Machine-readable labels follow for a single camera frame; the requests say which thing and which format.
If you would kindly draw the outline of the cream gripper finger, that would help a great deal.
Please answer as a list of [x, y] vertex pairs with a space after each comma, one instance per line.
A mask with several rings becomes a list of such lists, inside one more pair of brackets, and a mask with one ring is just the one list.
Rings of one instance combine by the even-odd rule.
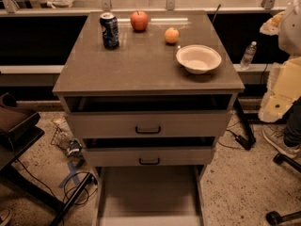
[[270, 18], [267, 22], [263, 23], [260, 28], [260, 32], [269, 36], [277, 35], [283, 15], [284, 12], [281, 11]]
[[274, 63], [267, 80], [267, 91], [261, 100], [258, 116], [261, 121], [281, 119], [301, 96], [301, 57], [283, 64]]

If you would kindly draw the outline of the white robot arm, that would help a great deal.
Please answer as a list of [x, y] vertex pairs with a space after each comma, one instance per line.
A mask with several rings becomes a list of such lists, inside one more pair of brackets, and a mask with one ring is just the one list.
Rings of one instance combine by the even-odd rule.
[[283, 12], [261, 26], [260, 32], [278, 35], [278, 47], [289, 55], [274, 63], [267, 80], [258, 116], [261, 121], [281, 119], [301, 96], [301, 0], [293, 0]]

